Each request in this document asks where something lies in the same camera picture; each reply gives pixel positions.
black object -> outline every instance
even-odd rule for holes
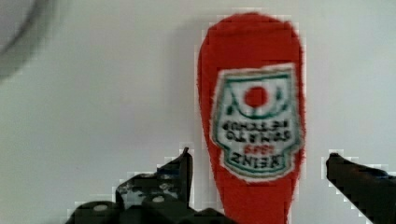
[[[66,224],[118,223],[120,207],[112,202],[92,202],[79,206]]]
[[[214,209],[189,207],[192,156],[183,153],[157,172],[137,175],[116,190],[116,202],[78,207],[65,224],[234,224]]]
[[[396,223],[396,177],[332,153],[327,178],[374,224]]]

white background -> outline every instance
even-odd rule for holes
[[[305,44],[307,161],[290,223],[366,223],[322,164],[343,149],[396,171],[391,0],[70,1],[56,31],[0,83],[0,223],[64,223],[81,202],[113,200],[122,180],[154,171],[186,143],[191,206],[220,208],[195,60],[209,23],[250,10],[240,7],[285,15]]]

red fabric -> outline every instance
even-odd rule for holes
[[[219,164],[221,148],[210,137],[210,120],[219,71],[261,68],[294,63],[300,123],[304,127],[303,51],[288,22],[257,13],[236,14],[210,27],[198,61],[198,91],[205,140],[220,198],[227,216],[241,224],[285,224],[292,194],[304,159],[304,149],[295,154],[295,169],[271,182],[248,183]]]

